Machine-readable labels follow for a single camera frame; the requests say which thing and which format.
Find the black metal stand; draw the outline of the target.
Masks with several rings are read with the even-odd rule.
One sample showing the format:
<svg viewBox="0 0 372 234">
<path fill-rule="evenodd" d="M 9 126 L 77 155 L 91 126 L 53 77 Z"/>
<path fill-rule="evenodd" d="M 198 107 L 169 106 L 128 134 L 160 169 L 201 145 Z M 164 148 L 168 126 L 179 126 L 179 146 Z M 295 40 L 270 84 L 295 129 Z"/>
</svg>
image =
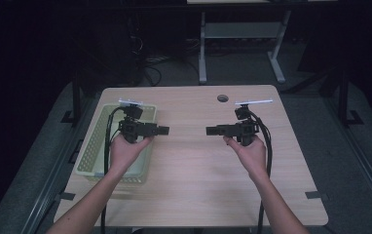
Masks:
<svg viewBox="0 0 372 234">
<path fill-rule="evenodd" d="M 69 123 L 75 127 L 81 117 L 81 98 L 80 98 L 80 85 L 79 74 L 76 73 L 72 80 L 72 109 L 67 110 L 61 119 L 62 123 Z"/>
<path fill-rule="evenodd" d="M 348 108 L 349 102 L 349 77 L 345 70 L 341 73 L 338 93 L 338 118 L 345 128 L 351 125 L 363 125 L 359 114 Z"/>
</svg>

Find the grey metal rail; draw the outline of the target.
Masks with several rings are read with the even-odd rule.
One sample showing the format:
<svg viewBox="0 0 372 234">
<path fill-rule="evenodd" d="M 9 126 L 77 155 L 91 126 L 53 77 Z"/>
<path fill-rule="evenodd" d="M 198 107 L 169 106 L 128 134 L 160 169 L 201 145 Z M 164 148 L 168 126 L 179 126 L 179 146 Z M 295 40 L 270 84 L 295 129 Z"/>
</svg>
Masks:
<svg viewBox="0 0 372 234">
<path fill-rule="evenodd" d="M 372 165 L 368 161 L 367 155 L 364 153 L 364 150 L 358 143 L 355 135 L 351 130 L 351 126 L 363 126 L 364 123 L 359 117 L 355 110 L 350 110 L 347 114 L 351 115 L 352 118 L 347 118 L 343 120 L 338 114 L 338 107 L 335 105 L 334 101 L 330 98 L 326 98 L 324 101 L 325 106 L 328 108 L 332 118 L 335 120 L 336 125 L 340 129 L 342 135 L 346 139 L 349 148 L 353 152 L 353 155 L 358 163 L 359 168 L 361 169 L 364 178 L 367 181 L 368 186 L 372 191 Z"/>
<path fill-rule="evenodd" d="M 64 108 L 55 105 L 54 118 L 43 126 L 36 149 L 26 161 L 26 181 L 38 179 L 38 184 L 28 187 L 33 199 L 19 234 L 38 234 L 53 222 L 61 201 L 56 201 L 56 194 L 65 192 L 96 105 L 96 98 L 81 97 L 81 117 L 75 127 L 61 122 L 63 114 L 72 109 L 72 98 L 65 100 Z"/>
</svg>

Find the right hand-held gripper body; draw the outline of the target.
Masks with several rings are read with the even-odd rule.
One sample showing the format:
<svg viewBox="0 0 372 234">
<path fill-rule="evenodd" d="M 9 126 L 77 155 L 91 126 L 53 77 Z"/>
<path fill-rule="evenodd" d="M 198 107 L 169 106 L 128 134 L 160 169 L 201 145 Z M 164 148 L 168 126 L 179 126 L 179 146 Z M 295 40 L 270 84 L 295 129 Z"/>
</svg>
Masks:
<svg viewBox="0 0 372 234">
<path fill-rule="evenodd" d="M 235 109 L 235 114 L 239 122 L 234 125 L 222 125 L 220 127 L 220 135 L 235 137 L 242 146 L 249 146 L 253 142 L 252 138 L 256 134 L 261 133 L 265 142 L 270 145 L 272 139 L 268 127 L 263 123 L 260 117 L 249 109 L 251 104 L 268 102 L 271 102 L 271 100 L 238 101 L 238 108 Z"/>
</svg>

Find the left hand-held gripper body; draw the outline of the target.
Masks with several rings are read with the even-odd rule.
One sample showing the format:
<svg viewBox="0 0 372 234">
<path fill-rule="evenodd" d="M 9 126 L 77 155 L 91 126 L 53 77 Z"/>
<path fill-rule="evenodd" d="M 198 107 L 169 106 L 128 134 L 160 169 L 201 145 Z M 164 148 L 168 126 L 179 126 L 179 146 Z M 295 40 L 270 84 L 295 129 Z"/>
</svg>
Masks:
<svg viewBox="0 0 372 234">
<path fill-rule="evenodd" d="M 153 137 L 158 134 L 158 127 L 154 123 L 142 123 L 139 121 L 143 109 L 142 103 L 129 99 L 120 99 L 120 109 L 125 117 L 119 122 L 118 131 L 129 143 L 135 143 L 139 137 Z"/>
</svg>

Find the white metal table frame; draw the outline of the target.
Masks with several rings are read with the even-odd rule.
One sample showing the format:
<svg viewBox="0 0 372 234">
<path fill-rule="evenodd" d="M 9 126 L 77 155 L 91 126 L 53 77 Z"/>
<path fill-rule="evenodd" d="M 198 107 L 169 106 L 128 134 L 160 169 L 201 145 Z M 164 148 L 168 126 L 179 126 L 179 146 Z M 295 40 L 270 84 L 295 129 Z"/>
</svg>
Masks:
<svg viewBox="0 0 372 234">
<path fill-rule="evenodd" d="M 216 6 L 231 10 L 233 7 L 260 7 L 262 4 L 289 5 L 289 4 L 317 4 L 336 0 L 186 0 L 190 6 L 210 7 Z M 279 50 L 286 33 L 293 10 L 286 9 L 280 20 L 275 21 L 237 21 L 237 22 L 209 22 L 206 20 L 207 10 L 201 12 L 200 53 L 199 53 L 199 82 L 207 82 L 205 41 L 207 39 L 274 39 L 275 46 L 268 52 L 268 60 L 277 81 L 283 84 L 286 79 L 279 65 Z"/>
</svg>

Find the pale yellow plastic basket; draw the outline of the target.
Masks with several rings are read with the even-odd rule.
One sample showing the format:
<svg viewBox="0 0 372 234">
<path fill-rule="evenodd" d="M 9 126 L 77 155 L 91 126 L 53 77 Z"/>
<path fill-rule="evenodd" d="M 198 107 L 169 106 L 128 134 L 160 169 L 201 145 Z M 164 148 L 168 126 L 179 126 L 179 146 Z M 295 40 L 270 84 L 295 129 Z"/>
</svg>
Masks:
<svg viewBox="0 0 372 234">
<path fill-rule="evenodd" d="M 93 127 L 88 131 L 78 157 L 75 173 L 88 181 L 97 182 L 104 176 L 104 146 L 109 115 L 118 104 L 104 104 L 99 115 L 93 118 Z M 149 171 L 153 145 L 149 144 L 122 177 L 122 183 L 142 184 Z"/>
</svg>

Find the person's right hand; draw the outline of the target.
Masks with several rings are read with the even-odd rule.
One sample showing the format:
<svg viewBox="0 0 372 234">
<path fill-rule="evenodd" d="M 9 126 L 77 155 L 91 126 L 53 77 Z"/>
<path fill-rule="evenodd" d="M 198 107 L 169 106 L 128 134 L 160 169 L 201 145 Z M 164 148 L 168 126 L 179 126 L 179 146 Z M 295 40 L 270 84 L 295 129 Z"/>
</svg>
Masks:
<svg viewBox="0 0 372 234">
<path fill-rule="evenodd" d="M 231 137 L 224 136 L 223 139 L 238 155 L 252 180 L 267 176 L 266 146 L 258 136 L 254 136 L 253 142 L 248 146 L 240 145 Z"/>
</svg>

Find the person's left hand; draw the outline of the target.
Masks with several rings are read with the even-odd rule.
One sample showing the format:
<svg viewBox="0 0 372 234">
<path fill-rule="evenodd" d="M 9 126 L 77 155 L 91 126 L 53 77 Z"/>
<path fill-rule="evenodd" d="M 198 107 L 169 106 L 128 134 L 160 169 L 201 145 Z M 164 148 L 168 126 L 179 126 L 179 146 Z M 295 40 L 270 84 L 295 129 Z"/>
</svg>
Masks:
<svg viewBox="0 0 372 234">
<path fill-rule="evenodd" d="M 124 174 L 132 163 L 153 140 L 152 136 L 145 137 L 140 142 L 129 143 L 122 135 L 117 135 L 111 143 L 111 166 L 112 174 Z"/>
</svg>

